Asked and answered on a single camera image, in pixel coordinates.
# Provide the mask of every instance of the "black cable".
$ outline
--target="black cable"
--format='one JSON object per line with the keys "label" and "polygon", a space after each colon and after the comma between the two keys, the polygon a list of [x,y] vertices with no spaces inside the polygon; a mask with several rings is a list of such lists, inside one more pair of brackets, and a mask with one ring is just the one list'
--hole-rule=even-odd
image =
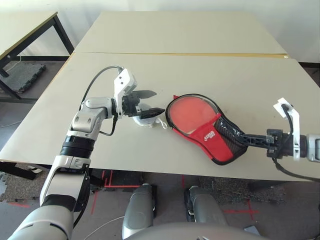
{"label": "black cable", "polygon": [[98,72],[94,78],[91,80],[89,86],[87,87],[85,93],[84,93],[84,96],[82,98],[82,101],[80,103],[80,106],[79,106],[79,110],[81,109],[81,104],[84,102],[84,100],[86,100],[86,97],[87,97],[87,94],[92,86],[92,84],[94,84],[94,82],[96,81],[96,79],[105,71],[109,70],[109,69],[118,69],[118,72],[121,73],[122,70],[124,69],[122,66],[117,66],[117,65],[114,65],[114,66],[107,66],[105,67],[104,69],[102,69],[100,72]]}
{"label": "black cable", "polygon": [[118,121],[118,113],[115,113],[115,114],[114,114],[114,117],[113,117],[113,123],[112,123],[112,130],[111,130],[111,132],[110,132],[110,133],[106,133],[106,132],[103,132],[103,131],[99,131],[99,133],[100,133],[100,134],[103,134],[103,135],[106,135],[106,136],[112,136],[112,134],[114,134],[117,121]]}
{"label": "black cable", "polygon": [[[293,134],[293,132],[294,132],[294,126],[293,126],[293,123],[292,123],[292,119],[291,119],[291,117],[290,117],[290,115],[289,115],[289,113],[288,113],[288,110],[289,110],[288,107],[287,107],[285,104],[282,104],[281,107],[282,107],[282,109],[283,109],[283,111],[284,111],[284,113],[285,113],[285,115],[286,115],[286,117],[287,117],[287,119],[288,119],[288,121],[289,121],[290,133],[289,133],[289,135],[286,137],[286,139],[283,141],[283,143],[281,144],[281,146],[278,148],[277,154],[276,154],[277,157],[278,157],[281,149],[283,148],[283,146],[287,143],[287,141],[290,139],[290,137],[292,136],[292,134]],[[291,171],[286,170],[283,166],[281,166],[280,163],[278,163],[277,157],[273,157],[273,158],[272,158],[272,161],[274,162],[275,167],[276,167],[277,170],[283,172],[283,173],[286,174],[286,175],[289,175],[289,176],[291,176],[291,177],[294,177],[294,178],[305,179],[305,180],[310,180],[310,181],[314,181],[314,182],[320,183],[320,178],[315,178],[315,177],[310,177],[310,176],[303,176],[303,175],[295,174],[295,173],[293,173],[293,172],[291,172]]]}
{"label": "black cable", "polygon": [[84,205],[83,205],[83,207],[81,209],[81,212],[79,213],[78,217],[76,218],[76,220],[73,223],[73,228],[76,227],[76,225],[78,224],[78,222],[81,219],[82,215],[84,214],[84,212],[85,212],[85,210],[87,208],[88,201],[89,201],[89,196],[90,196],[90,193],[88,194],[88,197],[85,200],[85,203],[84,203]]}
{"label": "black cable", "polygon": [[[87,176],[89,176],[88,170],[85,171],[85,176],[84,176],[84,177],[86,178]],[[78,224],[78,222],[79,222],[79,220],[81,219],[82,215],[84,214],[84,212],[85,212],[85,210],[86,210],[86,208],[87,208],[87,204],[88,204],[88,201],[89,201],[89,197],[90,197],[90,187],[89,187],[89,189],[88,189],[87,197],[86,197],[85,202],[84,202],[84,204],[83,204],[83,206],[82,206],[81,212],[79,213],[78,217],[76,218],[76,220],[75,220],[74,223],[73,223],[73,228],[76,227],[76,225]]]}

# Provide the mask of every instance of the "cable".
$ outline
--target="cable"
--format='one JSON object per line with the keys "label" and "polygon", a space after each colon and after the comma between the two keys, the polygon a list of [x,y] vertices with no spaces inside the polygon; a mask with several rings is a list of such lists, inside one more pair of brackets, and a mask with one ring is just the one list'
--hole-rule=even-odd
{"label": "cable", "polygon": [[18,62],[16,62],[12,67],[10,67],[9,69],[7,69],[6,71],[9,72],[11,69],[13,69],[18,63],[21,62],[21,55],[19,56],[20,60]]}
{"label": "cable", "polygon": [[89,92],[92,84],[94,84],[94,82],[96,81],[96,79],[97,79],[103,72],[105,72],[105,71],[107,71],[107,70],[109,70],[109,69],[118,69],[118,72],[121,73],[124,68],[123,68],[122,66],[117,66],[117,65],[107,66],[107,67],[105,67],[104,69],[102,69],[100,72],[98,72],[98,73],[94,76],[94,78],[91,80],[89,86],[87,87],[87,89],[86,89],[86,91],[85,91],[85,93],[84,93],[84,96],[83,96],[83,98],[82,98],[82,101],[81,101],[81,103],[80,103],[79,110],[81,110],[81,104],[82,104],[82,103],[84,102],[84,100],[86,99],[87,94],[88,94],[88,92]]}
{"label": "cable", "polygon": [[[89,175],[89,172],[88,170],[85,171],[85,175],[88,176]],[[82,206],[82,209],[81,209],[81,212],[79,213],[78,217],[76,218],[76,220],[74,221],[73,223],[73,228],[76,227],[76,225],[78,224],[79,220],[81,219],[82,215],[84,214],[86,208],[87,208],[87,204],[88,204],[88,201],[89,201],[89,197],[90,197],[90,187],[88,189],[88,192],[87,192],[87,198],[85,199],[85,202],[84,202],[84,205]]]}
{"label": "cable", "polygon": [[114,221],[116,221],[116,220],[123,219],[124,217],[125,217],[125,216],[120,216],[120,217],[117,217],[117,218],[112,219],[112,220],[110,220],[110,221],[107,221],[106,223],[104,223],[104,224],[102,224],[100,227],[98,227],[96,230],[92,231],[88,236],[86,236],[86,237],[84,238],[84,240],[87,240],[91,235],[93,235],[95,232],[97,232],[99,229],[101,229],[101,228],[104,227],[105,225],[107,225],[107,224],[109,224],[109,223],[112,223],[112,222],[114,222]]}
{"label": "cable", "polygon": [[[285,115],[286,115],[286,117],[287,117],[287,119],[288,119],[288,121],[289,121],[290,133],[289,133],[289,135],[286,137],[286,139],[283,141],[283,143],[281,144],[281,146],[278,148],[277,154],[276,154],[277,157],[278,157],[281,149],[283,148],[283,146],[287,143],[287,141],[290,139],[290,137],[292,136],[292,134],[293,134],[293,132],[294,132],[294,127],[293,127],[292,119],[291,119],[291,117],[290,117],[290,115],[289,115],[289,113],[288,113],[288,110],[289,110],[288,107],[287,107],[285,104],[282,104],[281,107],[282,107],[282,109],[283,109],[283,111],[284,111],[284,113],[285,113]],[[314,181],[314,182],[320,183],[320,178],[315,178],[315,177],[310,177],[310,176],[303,176],[303,175],[295,174],[295,173],[293,173],[293,172],[291,172],[291,171],[286,170],[283,166],[281,166],[280,163],[278,163],[277,157],[273,157],[273,158],[272,158],[272,161],[274,162],[275,167],[276,167],[277,170],[283,172],[283,173],[286,174],[286,175],[289,175],[289,176],[291,176],[291,177],[294,177],[294,178],[305,179],[305,180],[310,180],[310,181]]]}
{"label": "cable", "polygon": [[106,135],[106,136],[112,136],[112,134],[114,134],[114,131],[116,129],[116,124],[117,124],[117,121],[118,121],[118,113],[115,113],[114,114],[114,117],[113,117],[113,123],[112,123],[112,130],[110,133],[105,133],[103,131],[99,131],[100,134],[103,134],[103,135]]}
{"label": "cable", "polygon": [[85,200],[85,203],[84,203],[84,205],[83,205],[83,207],[82,207],[82,209],[81,209],[81,212],[79,213],[78,217],[77,217],[76,220],[74,221],[74,223],[73,223],[73,228],[75,228],[75,227],[77,226],[77,224],[78,224],[78,222],[80,221],[82,215],[84,214],[84,212],[85,212],[85,210],[86,210],[86,208],[87,208],[88,201],[89,201],[89,196],[90,196],[90,194],[88,194],[88,197],[87,197],[86,200]]}
{"label": "cable", "polygon": [[11,123],[11,124],[9,124],[9,125],[5,125],[5,126],[0,126],[0,128],[6,128],[6,127],[10,127],[10,126],[12,126],[12,125],[16,125],[16,124],[19,124],[19,123],[21,123],[22,121],[16,121],[16,122],[14,122],[14,123]]}

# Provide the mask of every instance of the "white bracket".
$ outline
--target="white bracket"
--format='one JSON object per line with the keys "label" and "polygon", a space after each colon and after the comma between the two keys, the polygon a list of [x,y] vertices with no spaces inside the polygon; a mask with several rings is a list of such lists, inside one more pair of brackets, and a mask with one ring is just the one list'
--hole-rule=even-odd
{"label": "white bracket", "polygon": [[284,119],[287,119],[287,116],[281,107],[281,105],[284,104],[288,107],[288,114],[292,118],[292,124],[293,124],[293,159],[295,161],[300,160],[300,115],[299,113],[294,109],[294,107],[283,97],[278,100],[278,103],[273,105],[275,110],[283,117]]}
{"label": "white bracket", "polygon": [[123,117],[122,98],[124,95],[129,95],[137,86],[135,77],[128,71],[123,69],[122,72],[114,80],[114,99],[116,104],[116,112],[118,119]]}

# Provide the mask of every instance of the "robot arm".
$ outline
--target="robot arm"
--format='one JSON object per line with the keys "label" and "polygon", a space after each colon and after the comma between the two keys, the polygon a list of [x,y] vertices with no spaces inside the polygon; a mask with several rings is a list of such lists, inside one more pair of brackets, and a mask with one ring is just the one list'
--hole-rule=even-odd
{"label": "robot arm", "polygon": [[[123,69],[114,80],[114,97],[92,97],[84,100],[74,116],[54,159],[40,194],[40,207],[31,212],[14,231],[10,240],[54,239],[70,240],[89,198],[89,166],[91,153],[98,138],[102,121],[114,116],[113,123],[123,116],[155,117],[164,109],[140,110],[140,98],[156,93],[133,91],[134,76]],[[81,212],[74,222],[74,212]]]}
{"label": "robot arm", "polygon": [[299,113],[284,98],[279,99],[273,107],[289,121],[290,133],[283,133],[281,129],[267,129],[266,136],[242,134],[236,139],[246,146],[267,149],[266,156],[272,159],[293,156],[295,161],[307,158],[320,163],[320,135],[300,135]]}

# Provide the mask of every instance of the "white wall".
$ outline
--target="white wall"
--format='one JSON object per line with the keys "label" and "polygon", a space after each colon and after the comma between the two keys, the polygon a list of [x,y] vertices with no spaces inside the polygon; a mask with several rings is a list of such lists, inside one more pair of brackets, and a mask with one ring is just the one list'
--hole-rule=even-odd
{"label": "white wall", "polygon": [[[320,63],[320,0],[0,0],[0,14],[41,10],[58,11],[74,46],[100,11],[246,11],[256,15],[291,57]],[[68,53],[50,29],[22,55]]]}

